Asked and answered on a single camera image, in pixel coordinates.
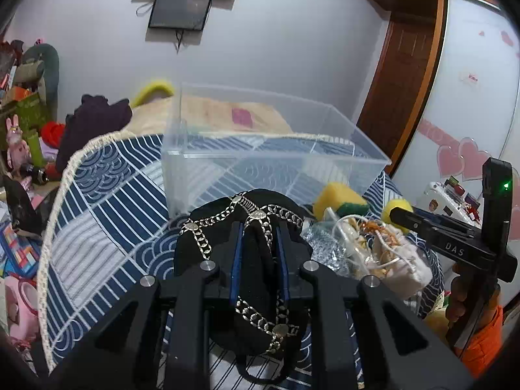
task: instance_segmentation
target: clear plastic bin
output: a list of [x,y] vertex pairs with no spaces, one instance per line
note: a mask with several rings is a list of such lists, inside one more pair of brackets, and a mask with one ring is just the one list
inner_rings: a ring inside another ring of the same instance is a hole
[[206,85],[184,84],[177,93],[162,146],[172,218],[254,188],[299,204],[313,203],[331,181],[363,194],[388,164],[332,105]]

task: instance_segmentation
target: pink rabbit doll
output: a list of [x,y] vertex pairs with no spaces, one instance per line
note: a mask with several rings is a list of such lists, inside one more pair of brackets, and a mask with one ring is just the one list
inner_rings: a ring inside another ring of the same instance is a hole
[[31,150],[22,139],[22,129],[18,126],[18,116],[15,114],[11,119],[7,117],[6,121],[7,135],[6,141],[9,144],[7,150],[7,164],[12,168],[14,174],[19,173],[20,166],[31,161]]

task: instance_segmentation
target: black bag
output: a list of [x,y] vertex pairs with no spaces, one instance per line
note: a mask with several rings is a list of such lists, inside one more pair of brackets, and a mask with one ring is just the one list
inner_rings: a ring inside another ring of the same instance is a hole
[[[195,209],[183,224],[174,256],[174,273],[211,259],[227,242],[231,225],[243,224],[242,259],[235,307],[210,313],[210,337],[236,355],[239,373],[256,384],[276,384],[292,370],[308,322],[307,310],[288,312],[278,298],[277,227],[287,223],[291,240],[311,247],[300,237],[305,210],[286,196],[255,189],[221,198]],[[246,372],[245,357],[268,354],[284,359],[279,376],[262,380]]]

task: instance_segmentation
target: person's hand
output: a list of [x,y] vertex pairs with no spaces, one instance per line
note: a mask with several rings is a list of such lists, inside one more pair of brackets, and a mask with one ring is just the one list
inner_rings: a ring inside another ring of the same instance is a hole
[[[446,308],[446,318],[450,322],[450,326],[453,323],[455,323],[460,317],[462,317],[466,312],[464,301],[467,298],[467,292],[470,287],[472,274],[471,271],[465,268],[461,268],[458,264],[455,264],[453,266],[453,271],[459,274],[459,276],[455,277],[451,282],[451,294],[448,307]],[[476,331],[483,329],[486,325],[488,325],[491,322],[491,320],[495,316],[495,312],[497,311],[498,306],[499,295],[500,286],[497,287],[495,293],[493,293],[493,296],[484,308],[484,312],[480,317]]]

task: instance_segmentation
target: wooden door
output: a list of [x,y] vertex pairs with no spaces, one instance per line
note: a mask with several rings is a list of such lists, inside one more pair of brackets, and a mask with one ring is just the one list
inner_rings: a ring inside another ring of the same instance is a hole
[[358,127],[392,157],[419,93],[435,19],[392,14]]

